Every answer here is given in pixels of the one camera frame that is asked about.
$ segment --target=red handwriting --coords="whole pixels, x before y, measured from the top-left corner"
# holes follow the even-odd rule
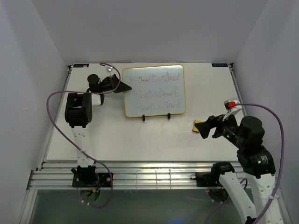
[[[147,78],[143,78],[141,76],[138,76],[138,77],[130,76],[130,83],[135,82],[135,83],[141,84],[141,83],[155,82],[155,81],[157,81],[157,80],[155,80],[155,77],[156,76],[154,74],[152,74],[150,77],[147,77]]]
[[[171,95],[175,95],[179,97],[178,88],[176,86],[173,87],[173,91],[166,92],[163,89],[159,88],[157,91],[148,90],[146,92],[142,92],[142,90],[136,91],[134,90],[133,93],[137,96],[137,98],[152,98],[152,97],[167,97]]]
[[[165,76],[162,76],[162,79],[160,79],[160,82],[173,82],[173,81],[179,81],[179,76],[180,74],[178,74],[177,76],[170,76],[169,73],[167,72]]]
[[[143,106],[141,103],[135,104],[134,108],[136,108],[135,111],[140,110],[140,112],[148,110],[153,111],[155,109],[154,104],[150,104],[149,106]]]
[[[169,108],[181,108],[181,101],[178,101],[177,104],[172,104],[172,103],[168,103],[168,102],[164,102],[162,104],[159,104],[158,106],[158,110],[167,110]]]

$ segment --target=gray floor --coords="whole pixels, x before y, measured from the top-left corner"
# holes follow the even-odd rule
[[[96,203],[103,203],[109,191],[103,190]],[[40,190],[30,224],[203,224],[218,204],[194,201],[186,196],[209,199],[206,190],[114,191],[110,204],[97,209],[82,204],[79,190]],[[223,205],[209,224],[239,224],[235,206]]]

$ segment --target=white table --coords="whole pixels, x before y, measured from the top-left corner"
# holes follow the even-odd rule
[[[161,65],[162,63],[116,63],[121,72],[127,67]],[[226,113],[223,102],[237,97],[229,67],[212,67],[210,63],[184,63],[187,110],[184,114],[127,118],[123,93],[105,96],[101,106],[93,107],[90,138],[93,155],[101,161],[237,161],[237,148],[224,138],[203,140],[192,132],[195,119],[206,120],[210,115]],[[88,68],[72,68],[67,90],[86,91],[87,77],[97,74],[108,76],[99,64]],[[74,140],[69,124],[65,122],[64,95],[57,125]],[[237,114],[238,123],[243,113]],[[46,156],[47,161],[75,161],[77,153],[61,134],[54,130]]]

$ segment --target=black label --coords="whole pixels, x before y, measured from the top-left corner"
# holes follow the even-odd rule
[[[74,68],[88,68],[89,64],[74,64]]]
[[[212,67],[228,67],[226,63],[212,63]]]

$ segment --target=gray wall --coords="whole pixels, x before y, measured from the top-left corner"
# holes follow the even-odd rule
[[[293,223],[299,220],[298,12],[299,0],[269,0],[235,62],[243,101],[268,106],[283,122],[285,163],[281,187]],[[247,109],[262,120],[264,145],[274,156],[278,170],[281,141],[277,121],[262,109]]]
[[[0,223],[15,224],[67,67],[30,0],[1,0],[0,30]]]
[[[67,64],[233,62],[267,0],[32,0]]]

